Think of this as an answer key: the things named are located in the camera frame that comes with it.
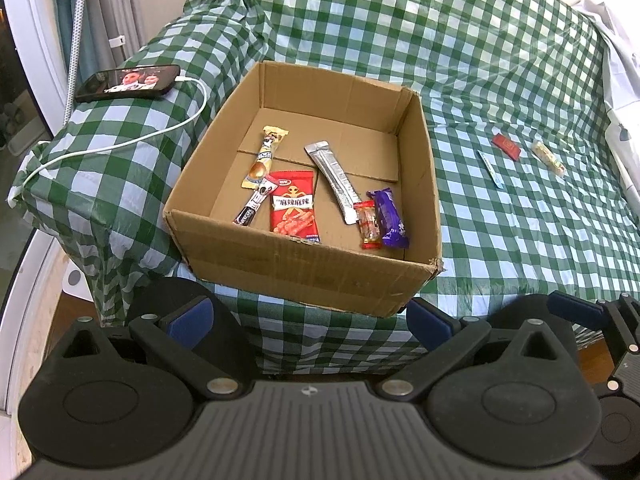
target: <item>cardboard box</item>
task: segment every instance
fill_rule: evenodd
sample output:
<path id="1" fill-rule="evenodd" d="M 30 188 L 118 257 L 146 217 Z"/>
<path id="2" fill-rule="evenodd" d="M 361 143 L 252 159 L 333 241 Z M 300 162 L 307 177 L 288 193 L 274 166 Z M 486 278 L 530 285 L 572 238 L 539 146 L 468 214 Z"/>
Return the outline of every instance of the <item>cardboard box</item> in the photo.
<path id="1" fill-rule="evenodd" d="M 289 130 L 271 171 L 315 170 L 321 244 L 270 232 L 270 198 L 251 227 L 232 224 L 265 126 Z M 362 250 L 357 225 L 304 146 L 327 140 L 356 192 L 391 187 L 407 250 Z M 386 317 L 442 270 L 433 157 L 420 98 L 407 88 L 311 68 L 256 64 L 216 115 L 164 208 L 199 278 L 267 296 Z"/>

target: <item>smartphone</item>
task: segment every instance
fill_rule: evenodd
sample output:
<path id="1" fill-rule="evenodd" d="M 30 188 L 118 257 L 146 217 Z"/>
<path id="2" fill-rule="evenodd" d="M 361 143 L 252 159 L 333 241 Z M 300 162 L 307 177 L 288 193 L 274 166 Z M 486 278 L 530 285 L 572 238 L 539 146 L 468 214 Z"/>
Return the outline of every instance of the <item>smartphone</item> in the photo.
<path id="1" fill-rule="evenodd" d="M 142 97 L 153 99 L 166 94 L 180 74 L 178 65 L 136 66 L 103 70 L 93 74 L 76 92 L 76 102 Z"/>

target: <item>triangular hole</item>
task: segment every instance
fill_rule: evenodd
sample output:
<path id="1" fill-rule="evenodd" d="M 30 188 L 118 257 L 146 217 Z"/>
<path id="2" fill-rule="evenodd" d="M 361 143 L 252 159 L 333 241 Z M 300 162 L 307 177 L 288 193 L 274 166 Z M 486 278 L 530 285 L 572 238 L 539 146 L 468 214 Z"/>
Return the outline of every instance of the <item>triangular hole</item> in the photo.
<path id="1" fill-rule="evenodd" d="M 64 358 L 97 355 L 100 353 L 94 336 L 88 330 L 81 330 L 65 351 Z"/>
<path id="2" fill-rule="evenodd" d="M 524 357 L 535 357 L 537 359 L 547 359 L 548 361 L 558 359 L 556 352 L 549 346 L 546 338 L 540 332 L 536 332 L 529 337 L 524 349 Z"/>

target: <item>teal curtain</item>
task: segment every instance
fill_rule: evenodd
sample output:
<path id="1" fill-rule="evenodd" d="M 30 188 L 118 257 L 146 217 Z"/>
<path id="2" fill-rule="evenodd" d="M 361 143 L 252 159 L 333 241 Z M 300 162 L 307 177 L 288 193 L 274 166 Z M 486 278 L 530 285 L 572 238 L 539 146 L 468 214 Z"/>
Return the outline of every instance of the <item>teal curtain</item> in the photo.
<path id="1" fill-rule="evenodd" d="M 71 35 L 74 27 L 74 9 L 76 8 L 76 0 L 55 0 L 58 32 L 62 44 L 62 52 L 65 56 L 66 69 L 68 71 L 69 58 L 71 56 Z M 84 6 L 84 16 L 82 20 L 82 39 L 80 41 L 80 56 L 78 63 L 78 83 L 89 79 L 89 77 L 98 71 L 98 62 L 95 55 L 95 44 L 89 26 L 88 13 L 86 4 Z"/>

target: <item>purple candy wrapper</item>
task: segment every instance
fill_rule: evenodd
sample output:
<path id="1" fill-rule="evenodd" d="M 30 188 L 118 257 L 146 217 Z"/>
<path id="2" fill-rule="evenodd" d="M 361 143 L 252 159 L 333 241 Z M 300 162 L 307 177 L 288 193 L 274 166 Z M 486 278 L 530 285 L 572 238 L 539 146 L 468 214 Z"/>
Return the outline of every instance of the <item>purple candy wrapper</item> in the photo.
<path id="1" fill-rule="evenodd" d="M 382 243 L 388 247 L 406 249 L 409 247 L 409 238 L 406 236 L 404 224 L 394 204 L 391 188 L 367 191 L 369 198 L 376 203 L 378 224 L 382 233 Z"/>

